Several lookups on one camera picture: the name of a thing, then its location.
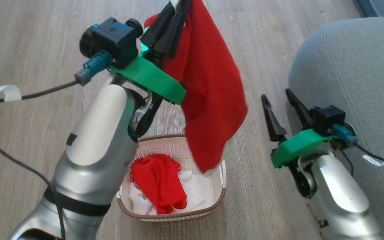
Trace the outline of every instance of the green 3d-printed mount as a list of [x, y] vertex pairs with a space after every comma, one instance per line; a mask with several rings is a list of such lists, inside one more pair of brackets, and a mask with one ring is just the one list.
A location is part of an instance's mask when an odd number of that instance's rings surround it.
[[186, 90], [179, 82], [141, 56], [137, 56], [124, 69], [111, 66], [111, 70], [175, 104], [181, 104], [186, 95]]
[[287, 166], [300, 155], [310, 152], [321, 143], [330, 141], [333, 138], [334, 136], [321, 136], [313, 129], [301, 131], [294, 137], [280, 144], [278, 149], [273, 152], [271, 156], [273, 166], [275, 168]]

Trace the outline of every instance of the gray upholstery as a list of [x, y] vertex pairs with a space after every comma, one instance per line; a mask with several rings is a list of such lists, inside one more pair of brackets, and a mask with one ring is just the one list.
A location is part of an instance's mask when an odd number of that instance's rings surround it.
[[384, 0], [359, 0], [369, 17], [384, 17]]
[[[289, 85], [307, 107], [343, 109], [360, 144], [384, 157], [384, 17], [318, 29], [297, 52]], [[356, 148], [346, 153], [384, 233], [384, 167], [364, 160]]]

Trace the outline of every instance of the laundry basket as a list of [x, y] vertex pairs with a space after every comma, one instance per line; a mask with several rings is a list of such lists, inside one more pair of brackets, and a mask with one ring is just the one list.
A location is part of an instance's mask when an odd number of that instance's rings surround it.
[[162, 215], [135, 214], [133, 213], [133, 202], [129, 197], [132, 179], [131, 170], [128, 170], [118, 194], [119, 207], [125, 214], [142, 221], [169, 222], [204, 216], [221, 204], [226, 192], [226, 164], [224, 160], [211, 174], [203, 176], [192, 159], [192, 154], [184, 136], [168, 136], [142, 140], [139, 143], [134, 160], [155, 153], [169, 155], [180, 163], [182, 170], [192, 170], [193, 174], [201, 175], [198, 182], [206, 197], [206, 202], [190, 212]]

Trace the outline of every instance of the wooden floor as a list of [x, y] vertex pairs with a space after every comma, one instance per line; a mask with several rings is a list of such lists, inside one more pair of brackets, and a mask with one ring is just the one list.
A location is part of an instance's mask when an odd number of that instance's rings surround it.
[[[86, 60], [82, 32], [108, 17], [120, 21], [159, 12], [165, 0], [0, 0], [0, 85], [24, 94], [73, 80]], [[268, 94], [282, 125], [289, 126], [284, 88], [300, 44], [318, 27], [360, 17], [350, 0], [205, 0], [241, 70], [249, 113], [228, 160], [227, 195], [214, 212], [167, 224], [132, 220], [116, 201], [98, 239], [318, 239], [317, 229], [286, 169], [271, 167], [261, 94]], [[52, 177], [65, 140], [105, 73], [35, 100], [0, 104], [0, 146]], [[149, 135], [183, 132], [180, 108], [164, 104]], [[0, 240], [35, 207], [45, 184], [0, 155]]]

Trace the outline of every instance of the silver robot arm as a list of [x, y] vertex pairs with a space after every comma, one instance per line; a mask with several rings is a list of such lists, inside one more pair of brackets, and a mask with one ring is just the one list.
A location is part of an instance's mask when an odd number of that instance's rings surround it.
[[308, 207], [321, 236], [324, 240], [382, 240], [367, 196], [329, 145], [325, 147], [325, 153], [308, 154], [317, 156], [311, 166], [313, 177], [308, 178], [317, 189]]
[[[69, 240], [96, 238], [138, 147], [128, 132], [136, 110], [135, 98], [114, 82], [101, 89], [69, 135], [52, 179]], [[60, 222], [53, 195], [47, 189], [9, 240], [54, 237], [61, 238]]]

